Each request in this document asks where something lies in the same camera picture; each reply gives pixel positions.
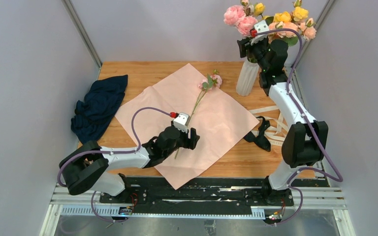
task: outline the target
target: green leaf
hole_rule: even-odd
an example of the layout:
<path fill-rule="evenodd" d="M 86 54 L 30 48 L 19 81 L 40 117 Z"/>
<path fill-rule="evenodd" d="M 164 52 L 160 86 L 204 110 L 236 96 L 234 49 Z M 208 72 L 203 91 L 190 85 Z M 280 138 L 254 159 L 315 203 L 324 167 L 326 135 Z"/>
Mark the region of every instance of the green leaf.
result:
<path fill-rule="evenodd" d="M 299 38 L 297 36 L 292 38 L 284 37 L 283 41 L 285 41 L 289 47 L 292 47 L 293 45 L 298 43 Z"/>
<path fill-rule="evenodd" d="M 274 18 L 275 18 L 274 16 L 267 17 L 265 20 L 266 24 L 269 26 L 271 23 L 273 23 Z"/>
<path fill-rule="evenodd" d="M 212 85 L 214 84 L 214 82 L 212 81 L 212 78 L 210 75 L 208 75 L 208 85 L 209 85 L 209 88 L 212 88 Z"/>

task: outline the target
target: yellow rose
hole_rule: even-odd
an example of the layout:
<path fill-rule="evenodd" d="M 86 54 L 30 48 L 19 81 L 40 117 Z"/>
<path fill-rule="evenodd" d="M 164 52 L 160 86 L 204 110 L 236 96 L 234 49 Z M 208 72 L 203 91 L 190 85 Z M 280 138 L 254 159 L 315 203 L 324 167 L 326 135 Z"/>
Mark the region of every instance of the yellow rose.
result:
<path fill-rule="evenodd" d="M 308 17 L 308 10 L 301 8 L 300 6 L 295 7 L 295 10 L 292 12 L 293 20 L 300 21 Z"/>
<path fill-rule="evenodd" d="M 284 13 L 276 13 L 274 22 L 290 22 L 292 17 L 290 16 L 289 12 L 285 11 Z"/>
<path fill-rule="evenodd" d="M 266 9 L 266 6 L 264 4 L 259 3 L 254 7 L 254 16 L 258 16 L 264 12 L 264 9 Z"/>

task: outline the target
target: cable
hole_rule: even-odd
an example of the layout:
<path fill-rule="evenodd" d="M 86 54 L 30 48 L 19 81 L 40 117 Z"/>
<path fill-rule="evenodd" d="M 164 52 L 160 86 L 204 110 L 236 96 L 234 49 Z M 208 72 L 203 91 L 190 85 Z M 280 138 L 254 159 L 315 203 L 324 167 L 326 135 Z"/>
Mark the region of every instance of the cable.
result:
<path fill-rule="evenodd" d="M 263 35 L 263 34 L 269 34 L 269 33 L 274 33 L 274 32 L 280 32 L 280 31 L 289 31 L 289 32 L 292 32 L 294 34 L 296 34 L 296 36 L 298 37 L 299 39 L 299 50 L 298 50 L 298 54 L 296 55 L 296 58 L 295 58 L 295 61 L 291 67 L 291 70 L 290 70 L 290 73 L 287 77 L 287 81 L 286 81 L 286 91 L 287 93 L 289 94 L 289 97 L 290 99 L 292 99 L 293 103 L 295 103 L 295 106 L 299 109 L 299 111 L 301 112 L 301 116 L 304 118 L 304 120 L 306 121 L 309 129 L 311 130 L 311 133 L 312 133 L 312 136 L 314 137 L 315 141 L 316 141 L 316 144 L 318 145 L 319 149 L 321 150 L 322 154 L 324 154 L 325 158 L 327 159 L 328 163 L 330 164 L 330 166 L 333 168 L 335 174 L 338 176 L 335 177 L 335 176 L 332 176 L 324 171 L 321 171 L 321 170 L 318 170 L 316 168 L 312 168 L 312 167 L 304 167 L 304 168 L 300 168 L 298 169 L 297 172 L 293 173 L 288 181 L 286 182 L 287 183 L 287 186 L 288 188 L 290 189 L 293 189 L 293 190 L 296 190 L 299 192 L 300 194 L 300 203 L 299 203 L 299 206 L 298 206 L 298 209 L 294 212 L 293 215 L 291 215 L 290 217 L 288 217 L 287 219 L 285 219 L 284 221 L 281 221 L 279 222 L 278 224 L 274 224 L 274 226 L 277 226 L 277 225 L 280 225 L 280 224 L 283 224 L 283 223 L 286 223 L 288 222 L 289 220 L 291 220 L 293 217 L 295 217 L 299 211 L 301 210 L 302 208 L 302 204 L 303 204 L 303 201 L 304 201 L 304 196 L 303 196 L 303 193 L 302 191 L 297 188 L 297 187 L 293 187 L 291 186 L 291 182 L 294 180 L 294 178 L 303 170 L 312 170 L 312 171 L 315 171 L 315 172 L 318 172 L 318 173 L 321 173 L 323 174 L 324 176 L 326 177 L 329 177 L 337 182 L 343 182 L 343 176 L 341 175 L 340 171 L 337 169 L 337 167 L 335 166 L 334 162 L 331 160 L 331 157 L 328 155 L 327 151 L 325 150 L 324 146 L 322 145 L 321 141 L 319 140 L 318 138 L 318 135 L 316 134 L 314 128 L 312 127 L 312 124 L 311 122 L 309 121 L 308 117 L 306 116 L 304 110 L 302 109 L 302 107 L 300 106 L 299 102 L 295 99 L 295 97 L 293 96 L 293 93 L 290 91 L 290 82 L 291 82 L 291 79 L 292 79 L 292 76 L 293 76 L 293 72 L 295 71 L 296 69 L 296 66 L 298 65 L 298 62 L 299 62 L 299 57 L 301 56 L 302 54 L 302 50 L 303 50 L 303 41 L 302 41 L 302 36 L 296 31 L 296 30 L 293 30 L 293 29 L 274 29 L 274 30 L 269 30 L 269 31 L 266 31 L 266 32 L 261 32 L 261 33 L 257 33 L 257 35 Z"/>
<path fill-rule="evenodd" d="M 147 109 L 151 109 L 151 110 L 155 110 L 155 111 L 158 111 L 158 112 L 161 112 L 165 115 L 168 115 L 168 116 L 171 116 L 171 113 L 167 113 L 163 110 L 160 110 L 159 108 L 154 108 L 154 107 L 143 107 L 141 109 L 138 109 L 134 115 L 132 116 L 132 119 L 131 119 L 131 129 L 132 129 L 132 133 L 134 134 L 134 137 L 135 139 L 137 140 L 137 143 L 138 143 L 138 146 L 136 148 L 136 150 L 129 150 L 129 151 L 114 151 L 113 154 L 128 154 L 128 153 L 135 153 L 135 152 L 138 152 L 141 148 L 141 141 L 140 139 L 138 138 L 137 136 L 137 133 L 135 132 L 135 129 L 134 129 L 134 120 L 135 120 L 135 116 L 140 112 L 140 111 L 143 111 L 143 110 L 147 110 Z M 84 151 L 84 152 L 81 152 L 81 153 L 78 153 L 76 155 L 74 155 L 73 157 L 71 157 L 69 160 L 67 160 L 63 165 L 62 167 L 60 167 L 60 170 L 59 170 L 59 173 L 57 174 L 57 183 L 59 183 L 60 186 L 62 187 L 67 187 L 64 183 L 62 183 L 62 173 L 64 171 L 64 169 L 66 168 L 66 166 L 70 163 L 72 163 L 73 161 L 75 161 L 77 158 L 80 158 L 84 155 L 87 155 L 87 154 L 96 154 L 96 153 L 100 153 L 100 154 L 111 154 L 110 151 L 101 151 L 101 150 L 95 150 L 95 151 Z"/>

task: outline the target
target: gray floor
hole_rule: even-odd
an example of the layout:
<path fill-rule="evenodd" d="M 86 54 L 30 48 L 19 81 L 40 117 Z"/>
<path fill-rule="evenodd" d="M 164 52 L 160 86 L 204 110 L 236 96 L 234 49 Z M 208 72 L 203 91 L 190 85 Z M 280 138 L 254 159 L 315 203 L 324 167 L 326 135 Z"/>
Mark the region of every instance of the gray floor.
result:
<path fill-rule="evenodd" d="M 293 213 L 286 210 L 285 216 Z M 89 224 L 77 233 L 75 231 Z M 94 216 L 62 216 L 56 230 L 57 236 L 339 236 L 334 214 L 331 210 L 301 210 L 286 224 L 272 228 L 261 220 L 207 220 L 182 218 L 130 218 L 126 222 L 109 223 Z"/>

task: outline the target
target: robotic arm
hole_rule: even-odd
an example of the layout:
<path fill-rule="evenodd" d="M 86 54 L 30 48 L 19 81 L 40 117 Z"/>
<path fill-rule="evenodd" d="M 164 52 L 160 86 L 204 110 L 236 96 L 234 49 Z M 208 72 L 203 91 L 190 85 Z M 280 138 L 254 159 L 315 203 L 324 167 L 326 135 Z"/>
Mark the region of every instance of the robotic arm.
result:
<path fill-rule="evenodd" d="M 261 67 L 260 87 L 279 107 L 289 127 L 282 145 L 283 161 L 275 172 L 266 177 L 262 186 L 260 197 L 268 204 L 272 204 L 288 193 L 287 182 L 293 174 L 300 168 L 312 166 L 315 162 L 324 158 L 304 116 L 311 121 L 312 127 L 324 148 L 327 141 L 328 125 L 324 121 L 317 121 L 300 102 L 295 104 L 293 101 L 293 99 L 296 101 L 299 101 L 299 99 L 293 92 L 292 86 L 287 84 L 287 76 L 283 70 L 287 59 L 288 44 L 281 39 L 269 43 L 267 34 L 258 35 L 258 32 L 268 30 L 265 21 L 258 22 L 251 30 L 251 37 L 239 40 L 237 43 L 240 49 L 240 57 L 243 58 L 249 54 L 256 59 Z"/>
<path fill-rule="evenodd" d="M 77 154 L 92 152 L 76 158 L 62 170 L 69 194 L 78 195 L 93 190 L 118 199 L 126 199 L 129 193 L 126 191 L 122 194 L 127 189 L 125 176 L 113 175 L 106 171 L 127 167 L 149 168 L 162 163 L 178 148 L 195 149 L 200 137 L 194 128 L 190 129 L 189 137 L 189 115 L 172 113 L 171 116 L 175 117 L 171 126 L 141 145 L 139 150 L 136 147 L 100 147 L 96 141 L 89 141 L 66 157 L 60 162 L 60 169 Z"/>

